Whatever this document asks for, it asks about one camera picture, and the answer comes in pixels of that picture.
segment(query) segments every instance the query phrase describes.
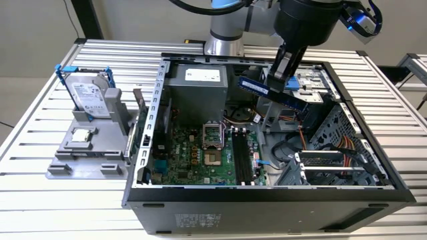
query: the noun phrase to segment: power supply label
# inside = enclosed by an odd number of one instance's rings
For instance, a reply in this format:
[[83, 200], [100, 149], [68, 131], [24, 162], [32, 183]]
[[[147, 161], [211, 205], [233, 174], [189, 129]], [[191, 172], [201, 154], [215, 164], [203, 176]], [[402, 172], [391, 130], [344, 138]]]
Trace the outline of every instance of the power supply label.
[[185, 81], [220, 82], [220, 70], [188, 68], [185, 70]]

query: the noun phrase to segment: aluminum table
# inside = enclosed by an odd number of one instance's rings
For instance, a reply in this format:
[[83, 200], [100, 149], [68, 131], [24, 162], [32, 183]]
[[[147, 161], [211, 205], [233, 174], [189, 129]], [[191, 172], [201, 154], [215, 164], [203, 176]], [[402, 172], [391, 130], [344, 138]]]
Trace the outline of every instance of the aluminum table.
[[[245, 47], [245, 56], [273, 58], [275, 47]], [[109, 66], [121, 100], [136, 108], [132, 89], [149, 104], [160, 53], [201, 54], [201, 44], [88, 40], [61, 61]], [[352, 233], [268, 235], [147, 235], [132, 210], [121, 208], [125, 180], [48, 180], [45, 171], [73, 115], [73, 102], [53, 74], [0, 147], [0, 239], [427, 239], [427, 123], [368, 56], [315, 50], [304, 60], [327, 61], [411, 188], [418, 203]]]

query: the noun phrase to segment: black cable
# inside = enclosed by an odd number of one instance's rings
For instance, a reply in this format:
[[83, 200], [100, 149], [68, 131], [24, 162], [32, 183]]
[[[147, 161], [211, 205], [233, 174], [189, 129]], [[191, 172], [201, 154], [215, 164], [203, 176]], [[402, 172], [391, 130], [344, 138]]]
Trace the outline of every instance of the black cable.
[[375, 30], [374, 30], [372, 35], [376, 36], [380, 33], [382, 28], [383, 28], [383, 14], [382, 14], [382, 11], [380, 11], [379, 7], [372, 2], [372, 0], [368, 0], [368, 4], [371, 5], [371, 8], [372, 8], [374, 13], [375, 13], [375, 23], [376, 23], [376, 25], [375, 25]]
[[231, 14], [235, 11], [240, 10], [243, 7], [248, 7], [252, 3], [252, 0], [240, 0], [240, 2], [237, 4], [235, 4], [229, 7], [208, 9], [208, 8], [192, 6], [187, 3], [184, 3], [181, 0], [168, 0], [168, 1], [171, 3], [173, 3], [181, 9], [187, 10], [188, 12], [191, 12], [193, 14], [208, 15], [208, 16]]
[[9, 128], [15, 128], [15, 126], [12, 126], [11, 124], [7, 124], [5, 122], [0, 121], [0, 124], [9, 127]]
[[68, 5], [67, 5], [65, 0], [63, 0], [63, 2], [64, 2], [64, 4], [65, 4], [65, 9], [67, 9], [67, 14], [68, 14], [69, 22], [71, 22], [71, 24], [72, 24], [75, 33], [77, 34], [77, 38], [80, 38], [79, 31], [77, 31], [77, 28], [76, 28], [75, 23], [73, 23], [73, 20], [72, 20], [72, 16], [69, 15]]
[[407, 81], [414, 77], [414, 73], [408, 76], [408, 78], [402, 82], [400, 86], [398, 87], [398, 90], [402, 88], [403, 84], [407, 83]]
[[284, 139], [281, 141], [279, 141], [271, 148], [269, 150], [269, 154], [271, 156], [273, 157], [273, 159], [276, 159], [279, 162], [284, 162], [284, 163], [288, 163], [291, 161], [291, 159], [284, 159], [284, 158], [280, 158], [276, 156], [276, 149], [279, 147], [281, 147], [283, 145], [285, 145], [285, 147], [288, 149], [291, 149], [295, 153], [297, 153], [299, 151], [301, 151], [303, 149], [301, 148], [297, 148], [295, 147], [292, 144], [288, 143], [288, 141], [291, 140], [291, 138], [299, 136], [300, 133], [299, 132], [291, 132], [285, 135]]
[[420, 101], [418, 107], [416, 107], [416, 111], [422, 109], [423, 105], [424, 105], [426, 100]]
[[275, 167], [272, 164], [267, 164], [272, 169], [281, 170], [281, 168]]

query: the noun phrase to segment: blue connector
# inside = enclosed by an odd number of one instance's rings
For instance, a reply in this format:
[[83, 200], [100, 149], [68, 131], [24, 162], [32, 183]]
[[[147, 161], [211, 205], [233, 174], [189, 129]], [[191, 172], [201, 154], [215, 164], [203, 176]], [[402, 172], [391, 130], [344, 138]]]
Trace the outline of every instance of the blue connector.
[[257, 164], [264, 164], [264, 165], [269, 165], [271, 162], [269, 161], [264, 161], [264, 160], [260, 160], [260, 159], [256, 159], [255, 160]]
[[75, 73], [79, 71], [79, 67], [77, 66], [64, 66], [64, 68], [61, 69], [61, 71], [64, 73]]
[[299, 80], [295, 76], [292, 76], [284, 86], [285, 90], [292, 90], [292, 91], [297, 91], [300, 89], [300, 83]]

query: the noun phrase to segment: case label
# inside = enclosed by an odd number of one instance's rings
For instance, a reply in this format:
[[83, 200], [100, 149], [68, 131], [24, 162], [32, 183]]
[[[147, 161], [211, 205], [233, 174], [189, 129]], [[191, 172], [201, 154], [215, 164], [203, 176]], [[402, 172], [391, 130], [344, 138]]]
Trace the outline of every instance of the case label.
[[221, 214], [175, 214], [179, 228], [216, 228], [220, 224]]

